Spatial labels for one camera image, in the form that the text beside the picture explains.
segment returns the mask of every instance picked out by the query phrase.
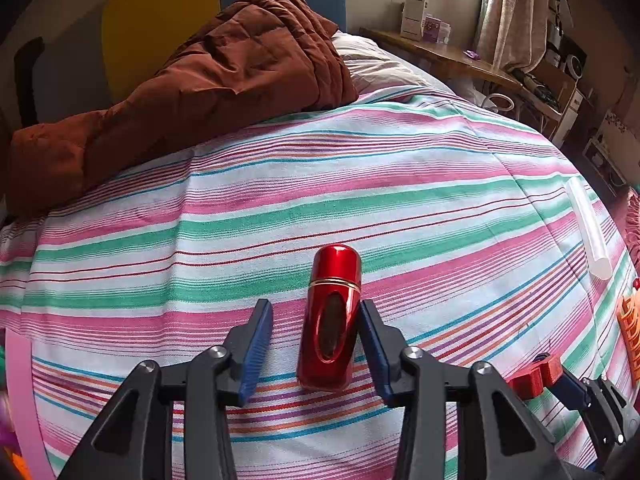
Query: red clamp part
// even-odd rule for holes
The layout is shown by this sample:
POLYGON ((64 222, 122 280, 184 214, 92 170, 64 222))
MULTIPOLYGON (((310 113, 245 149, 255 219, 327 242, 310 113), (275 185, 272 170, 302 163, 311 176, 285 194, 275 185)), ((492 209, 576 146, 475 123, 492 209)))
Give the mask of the red clamp part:
POLYGON ((543 390, 552 387, 562 375, 560 358, 550 355, 521 368, 507 380, 508 385, 522 400, 534 399, 543 390))

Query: cardboard box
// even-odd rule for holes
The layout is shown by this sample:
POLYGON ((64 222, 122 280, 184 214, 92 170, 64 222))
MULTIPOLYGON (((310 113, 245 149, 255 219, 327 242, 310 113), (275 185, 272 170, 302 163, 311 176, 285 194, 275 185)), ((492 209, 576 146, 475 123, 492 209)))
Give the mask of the cardboard box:
POLYGON ((421 40, 424 18, 429 0, 404 0, 400 36, 409 40, 421 40))

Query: brown duvet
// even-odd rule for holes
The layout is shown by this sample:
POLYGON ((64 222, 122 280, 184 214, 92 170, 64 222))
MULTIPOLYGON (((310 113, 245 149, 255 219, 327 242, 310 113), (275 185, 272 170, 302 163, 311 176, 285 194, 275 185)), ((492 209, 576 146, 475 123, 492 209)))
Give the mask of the brown duvet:
POLYGON ((119 171, 300 110, 348 104, 357 92, 331 36, 304 0, 238 0, 109 110, 14 133, 6 200, 31 216, 119 171))

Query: oval window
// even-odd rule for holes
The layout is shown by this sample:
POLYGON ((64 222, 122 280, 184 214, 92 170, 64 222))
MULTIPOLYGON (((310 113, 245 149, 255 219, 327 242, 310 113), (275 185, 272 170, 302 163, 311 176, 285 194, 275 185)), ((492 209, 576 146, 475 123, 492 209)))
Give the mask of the oval window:
POLYGON ((332 292, 326 297, 318 322, 318 347, 323 359, 329 361, 334 358, 346 325, 347 311, 344 299, 339 292, 332 292))

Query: purple item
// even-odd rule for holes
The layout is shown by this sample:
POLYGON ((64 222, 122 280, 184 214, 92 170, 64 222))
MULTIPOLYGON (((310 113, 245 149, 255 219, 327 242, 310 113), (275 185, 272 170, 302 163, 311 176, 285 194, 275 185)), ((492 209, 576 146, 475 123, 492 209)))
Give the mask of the purple item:
POLYGON ((480 59, 480 56, 478 56, 478 54, 476 54, 473 50, 465 50, 464 54, 465 56, 468 56, 471 59, 475 59, 475 60, 480 59))
POLYGON ((437 18, 426 17, 424 19, 424 30, 422 32, 422 40, 431 43, 438 42, 441 21, 437 18))
POLYGON ((12 453, 20 455, 20 444, 13 431, 0 424, 0 447, 6 447, 12 453))

